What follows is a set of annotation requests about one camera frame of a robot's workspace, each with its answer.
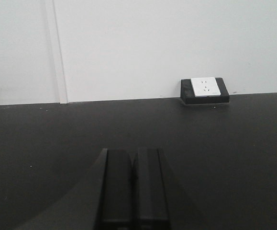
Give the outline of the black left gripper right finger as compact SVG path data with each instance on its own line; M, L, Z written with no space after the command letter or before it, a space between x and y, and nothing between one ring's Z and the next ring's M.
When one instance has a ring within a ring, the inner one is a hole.
M133 162L136 230L208 230L202 212L174 175L162 149L139 148Z

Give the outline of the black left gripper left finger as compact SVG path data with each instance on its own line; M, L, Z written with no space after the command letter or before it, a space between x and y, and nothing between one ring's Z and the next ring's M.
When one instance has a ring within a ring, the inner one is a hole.
M125 150L103 149L87 174L19 230L131 230L132 164Z

